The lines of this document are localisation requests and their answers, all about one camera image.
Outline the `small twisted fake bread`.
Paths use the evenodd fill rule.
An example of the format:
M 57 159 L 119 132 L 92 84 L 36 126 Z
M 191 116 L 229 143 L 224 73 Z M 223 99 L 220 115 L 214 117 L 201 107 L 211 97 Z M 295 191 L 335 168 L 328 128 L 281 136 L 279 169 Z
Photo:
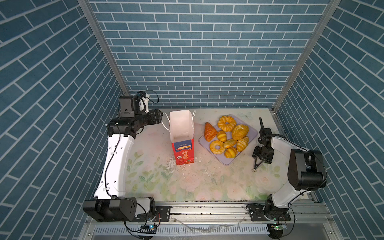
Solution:
M 233 147 L 234 145 L 236 145 L 237 141 L 234 140 L 234 139 L 228 139 L 224 142 L 224 148 L 225 149 L 229 149 L 231 147 Z

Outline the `round striped fake bun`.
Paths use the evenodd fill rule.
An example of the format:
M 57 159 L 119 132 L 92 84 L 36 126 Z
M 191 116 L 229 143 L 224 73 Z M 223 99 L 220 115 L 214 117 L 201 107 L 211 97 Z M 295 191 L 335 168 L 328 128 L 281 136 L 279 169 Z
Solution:
M 236 155 L 238 154 L 238 151 L 236 147 L 230 147 L 225 150 L 224 154 L 227 159 L 232 159 L 236 157 Z

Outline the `metal tongs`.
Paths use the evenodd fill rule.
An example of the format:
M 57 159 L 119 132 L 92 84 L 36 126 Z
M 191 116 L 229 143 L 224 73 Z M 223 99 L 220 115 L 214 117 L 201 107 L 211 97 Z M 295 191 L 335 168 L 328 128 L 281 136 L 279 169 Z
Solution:
M 255 159 L 255 164 L 254 164 L 253 172 L 256 172 L 257 169 L 258 169 L 263 163 L 264 163 L 263 160 Z

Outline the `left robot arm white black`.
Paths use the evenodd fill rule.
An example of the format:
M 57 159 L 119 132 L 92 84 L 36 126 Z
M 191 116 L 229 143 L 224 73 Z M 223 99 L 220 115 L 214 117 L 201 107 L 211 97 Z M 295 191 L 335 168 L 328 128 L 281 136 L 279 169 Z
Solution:
M 107 124 L 108 150 L 100 183 L 83 210 L 97 222 L 143 222 L 155 217 L 153 198 L 126 196 L 129 155 L 139 130 L 162 121 L 159 109 L 151 110 L 150 95 L 139 91 L 119 98 L 118 117 Z

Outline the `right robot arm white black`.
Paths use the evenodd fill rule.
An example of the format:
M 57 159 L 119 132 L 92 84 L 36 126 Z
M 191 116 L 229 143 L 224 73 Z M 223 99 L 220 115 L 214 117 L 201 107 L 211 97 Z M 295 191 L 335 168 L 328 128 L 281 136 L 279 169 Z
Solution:
M 255 147 L 254 171 L 265 165 L 287 161 L 288 182 L 276 193 L 268 195 L 265 203 L 249 204 L 251 221 L 277 221 L 291 219 L 289 210 L 292 203 L 305 193 L 314 192 L 326 186 L 328 174 L 323 155 L 318 150 L 309 150 L 289 141 L 285 136 L 272 133 L 261 124 L 260 146 Z

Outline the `red white paper bag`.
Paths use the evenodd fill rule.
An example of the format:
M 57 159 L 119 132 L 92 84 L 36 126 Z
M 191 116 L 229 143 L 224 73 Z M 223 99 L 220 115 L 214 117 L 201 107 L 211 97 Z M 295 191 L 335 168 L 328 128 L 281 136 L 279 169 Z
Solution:
M 186 165 L 195 161 L 195 124 L 196 112 L 190 110 L 172 111 L 165 113 L 169 127 L 163 123 L 164 128 L 170 133 L 176 165 Z

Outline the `oval golden fake bread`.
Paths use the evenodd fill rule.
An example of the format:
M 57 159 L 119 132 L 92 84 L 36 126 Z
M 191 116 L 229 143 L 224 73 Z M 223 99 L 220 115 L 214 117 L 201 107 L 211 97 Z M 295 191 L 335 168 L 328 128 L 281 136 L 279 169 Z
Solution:
M 232 130 L 232 138 L 236 141 L 243 139 L 247 136 L 249 127 L 247 125 L 236 125 Z

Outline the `long striped fake bread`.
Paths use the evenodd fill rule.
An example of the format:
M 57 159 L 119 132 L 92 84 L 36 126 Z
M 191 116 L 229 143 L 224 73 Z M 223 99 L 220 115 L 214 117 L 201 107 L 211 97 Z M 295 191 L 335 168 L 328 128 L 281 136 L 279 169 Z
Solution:
M 244 138 L 237 141 L 236 148 L 238 152 L 242 152 L 249 144 L 249 137 L 245 136 Z

